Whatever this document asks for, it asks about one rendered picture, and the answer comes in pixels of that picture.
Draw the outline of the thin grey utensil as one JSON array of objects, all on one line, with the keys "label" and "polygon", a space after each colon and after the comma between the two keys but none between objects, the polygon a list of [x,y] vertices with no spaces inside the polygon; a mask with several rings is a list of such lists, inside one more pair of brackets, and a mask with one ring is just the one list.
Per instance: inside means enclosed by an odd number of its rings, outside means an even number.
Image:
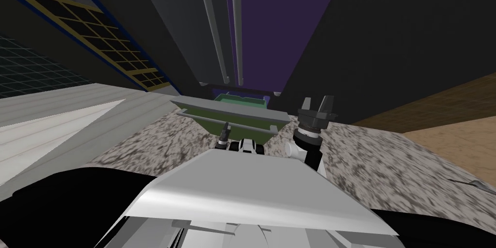
[{"label": "thin grey utensil", "polygon": [[485,192],[491,193],[493,195],[496,195],[496,191],[494,191],[491,188],[485,186],[479,180],[473,180],[471,182],[462,182],[462,181],[453,180],[453,179],[448,179],[448,180],[451,181],[451,182],[454,182],[454,183],[459,183],[459,184],[464,184],[464,185],[470,185],[470,186],[473,186],[473,187],[475,187],[477,189],[480,189],[482,191],[485,191]]}]

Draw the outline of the dark tall cupboard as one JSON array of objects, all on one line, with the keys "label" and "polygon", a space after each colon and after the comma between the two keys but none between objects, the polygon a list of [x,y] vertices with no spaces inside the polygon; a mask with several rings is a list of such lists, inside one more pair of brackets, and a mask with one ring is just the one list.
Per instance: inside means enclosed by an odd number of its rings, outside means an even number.
[{"label": "dark tall cupboard", "polygon": [[228,0],[212,0],[228,84],[224,84],[203,0],[151,0],[201,84],[237,86]]}]

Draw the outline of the window with yellow grid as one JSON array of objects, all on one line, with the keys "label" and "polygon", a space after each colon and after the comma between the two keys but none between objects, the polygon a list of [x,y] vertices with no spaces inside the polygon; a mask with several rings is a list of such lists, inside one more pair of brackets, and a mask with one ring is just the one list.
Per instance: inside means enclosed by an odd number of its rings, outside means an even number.
[{"label": "window with yellow grid", "polygon": [[179,95],[167,75],[99,0],[18,1],[139,89]]}]

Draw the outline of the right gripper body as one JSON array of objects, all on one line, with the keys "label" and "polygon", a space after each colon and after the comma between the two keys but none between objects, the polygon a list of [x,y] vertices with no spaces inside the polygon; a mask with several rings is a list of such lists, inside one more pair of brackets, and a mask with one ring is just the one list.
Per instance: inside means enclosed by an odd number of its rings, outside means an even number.
[{"label": "right gripper body", "polygon": [[331,112],[319,112],[308,109],[298,110],[298,122],[304,126],[314,129],[327,129],[330,122],[335,122],[337,114]]}]

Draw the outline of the green drawer with grey front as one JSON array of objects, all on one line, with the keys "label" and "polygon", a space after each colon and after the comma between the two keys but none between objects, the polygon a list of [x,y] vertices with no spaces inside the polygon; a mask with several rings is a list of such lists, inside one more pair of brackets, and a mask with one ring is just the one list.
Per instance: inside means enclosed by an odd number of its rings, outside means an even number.
[{"label": "green drawer with grey front", "polygon": [[185,95],[176,96],[170,101],[181,109],[178,115],[191,118],[212,135],[220,136],[225,123],[229,123],[231,140],[248,138],[264,145],[290,122],[286,112],[253,105]]}]

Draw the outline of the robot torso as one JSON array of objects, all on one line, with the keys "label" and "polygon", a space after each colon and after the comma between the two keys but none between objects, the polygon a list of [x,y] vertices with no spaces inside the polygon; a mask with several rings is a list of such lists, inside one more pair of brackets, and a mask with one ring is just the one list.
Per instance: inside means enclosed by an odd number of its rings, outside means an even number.
[{"label": "robot torso", "polygon": [[104,248],[405,248],[368,207],[298,156],[210,149],[154,178]]}]

